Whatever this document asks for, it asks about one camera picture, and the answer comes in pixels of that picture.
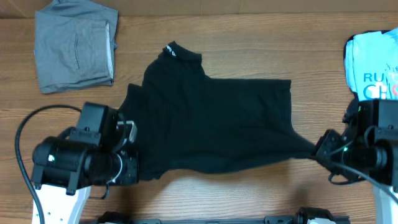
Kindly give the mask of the black polo shirt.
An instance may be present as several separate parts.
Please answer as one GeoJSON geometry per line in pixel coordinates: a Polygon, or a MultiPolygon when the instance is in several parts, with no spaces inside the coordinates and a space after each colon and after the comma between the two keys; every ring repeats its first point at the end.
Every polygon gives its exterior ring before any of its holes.
{"type": "Polygon", "coordinates": [[[220,174],[287,159],[314,145],[292,126],[290,80],[207,76],[202,56],[175,42],[130,84],[120,112],[137,126],[139,178],[171,170],[220,174]]]}

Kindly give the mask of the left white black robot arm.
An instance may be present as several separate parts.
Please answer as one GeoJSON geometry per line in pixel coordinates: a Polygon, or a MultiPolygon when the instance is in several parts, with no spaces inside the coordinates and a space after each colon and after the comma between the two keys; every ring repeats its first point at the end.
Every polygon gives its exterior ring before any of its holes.
{"type": "Polygon", "coordinates": [[[31,181],[38,196],[33,223],[78,223],[94,185],[138,181],[138,155],[125,145],[137,127],[122,112],[85,103],[75,127],[47,137],[33,151],[31,181]]]}

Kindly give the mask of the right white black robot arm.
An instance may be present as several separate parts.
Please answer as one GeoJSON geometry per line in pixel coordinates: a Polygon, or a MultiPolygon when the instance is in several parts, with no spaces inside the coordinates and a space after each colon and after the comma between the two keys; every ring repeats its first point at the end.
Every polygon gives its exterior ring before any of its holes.
{"type": "Polygon", "coordinates": [[[377,223],[397,223],[397,102],[353,99],[343,123],[343,134],[326,130],[312,159],[345,185],[372,183],[377,223]]]}

